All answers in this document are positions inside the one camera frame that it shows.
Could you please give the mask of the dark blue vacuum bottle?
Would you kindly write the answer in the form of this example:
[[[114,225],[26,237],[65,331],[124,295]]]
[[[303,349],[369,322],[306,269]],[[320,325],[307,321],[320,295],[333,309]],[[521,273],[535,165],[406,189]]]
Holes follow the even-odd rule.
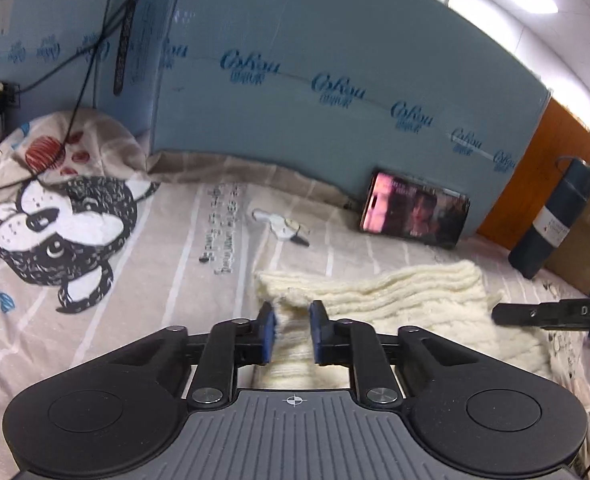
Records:
[[[568,161],[562,177],[530,227],[508,254],[511,266],[531,280],[560,247],[590,198],[590,164],[577,156],[560,156],[555,166]]]

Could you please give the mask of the light blue printed board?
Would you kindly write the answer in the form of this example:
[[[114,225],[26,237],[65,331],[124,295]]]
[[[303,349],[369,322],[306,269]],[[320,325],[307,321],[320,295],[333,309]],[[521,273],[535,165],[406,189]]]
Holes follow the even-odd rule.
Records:
[[[550,99],[438,0],[176,0],[154,151],[273,162],[360,200],[375,169],[467,196],[473,232]]]

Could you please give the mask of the smartphone playing video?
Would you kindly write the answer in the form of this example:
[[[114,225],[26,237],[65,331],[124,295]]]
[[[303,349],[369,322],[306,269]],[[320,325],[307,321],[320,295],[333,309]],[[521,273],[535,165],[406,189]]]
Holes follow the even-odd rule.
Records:
[[[452,249],[459,243],[469,210],[470,199],[464,194],[376,169],[359,229]]]

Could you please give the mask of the blue board left panel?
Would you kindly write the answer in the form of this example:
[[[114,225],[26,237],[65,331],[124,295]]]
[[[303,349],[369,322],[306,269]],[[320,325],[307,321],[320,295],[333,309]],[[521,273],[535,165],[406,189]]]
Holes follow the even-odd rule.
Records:
[[[0,0],[6,126],[74,107],[159,136],[182,101],[168,88],[178,0]]]

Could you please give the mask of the orange cardboard board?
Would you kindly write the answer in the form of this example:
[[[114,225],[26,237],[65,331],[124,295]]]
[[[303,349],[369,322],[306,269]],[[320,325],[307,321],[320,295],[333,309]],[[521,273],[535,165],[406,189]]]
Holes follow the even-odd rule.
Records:
[[[550,197],[568,157],[590,164],[590,130],[566,107],[549,100],[528,148],[477,233],[513,248]]]

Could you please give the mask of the cream knitted sweater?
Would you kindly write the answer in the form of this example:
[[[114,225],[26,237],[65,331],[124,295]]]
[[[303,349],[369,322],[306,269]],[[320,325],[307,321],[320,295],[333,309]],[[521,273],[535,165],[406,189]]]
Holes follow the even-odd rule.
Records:
[[[372,278],[338,280],[310,274],[262,272],[256,276],[260,299],[276,316],[274,349],[252,383],[263,389],[334,389],[349,385],[339,365],[313,359],[309,307],[324,304],[333,321],[351,318],[393,335],[402,325],[424,328],[486,356],[551,378],[549,350],[541,330],[496,326],[491,310],[508,295],[489,292],[481,270],[468,260],[423,264]]]

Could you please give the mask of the striped cartoon bed sheet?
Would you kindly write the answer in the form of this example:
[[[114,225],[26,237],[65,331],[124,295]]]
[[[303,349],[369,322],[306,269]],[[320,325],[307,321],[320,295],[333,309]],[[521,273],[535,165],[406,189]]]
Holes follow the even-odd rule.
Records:
[[[283,168],[185,156],[157,183],[138,206],[127,244],[110,260],[112,288],[91,309],[61,314],[55,290],[24,283],[0,260],[0,479],[17,470],[2,434],[15,394],[168,325],[199,334],[229,318],[251,318],[264,301],[256,285],[262,272],[352,280],[468,260],[485,288],[503,290],[508,301],[575,296],[549,273],[526,280],[503,249],[479,238],[445,250],[360,233],[330,188]],[[590,339],[542,334],[551,379],[590,417]],[[590,429],[582,459],[590,467]]]

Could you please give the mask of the raccoon print pillow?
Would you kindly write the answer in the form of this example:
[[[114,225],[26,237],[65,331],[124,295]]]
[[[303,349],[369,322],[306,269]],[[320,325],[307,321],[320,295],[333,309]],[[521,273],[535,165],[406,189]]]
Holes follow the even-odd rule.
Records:
[[[24,283],[55,290],[61,314],[91,309],[112,288],[110,260],[158,186],[109,168],[134,137],[93,110],[33,119],[14,136],[14,162],[37,177],[0,203],[0,260]]]

